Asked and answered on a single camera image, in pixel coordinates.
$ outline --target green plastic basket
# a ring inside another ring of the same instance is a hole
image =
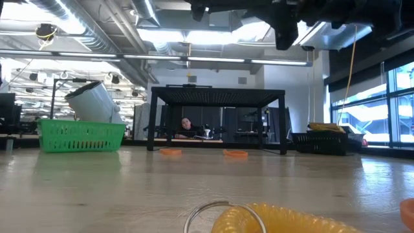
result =
[[[116,151],[124,124],[70,120],[38,121],[40,146],[46,152]]]

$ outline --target white cylinder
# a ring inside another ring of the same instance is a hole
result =
[[[80,120],[123,124],[120,108],[101,81],[92,82],[65,96]]]

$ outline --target yellow hose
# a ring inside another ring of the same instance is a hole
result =
[[[268,233],[355,233],[344,223],[266,204],[248,205],[258,214]],[[224,211],[214,223],[212,233],[260,233],[259,223],[241,207]]]

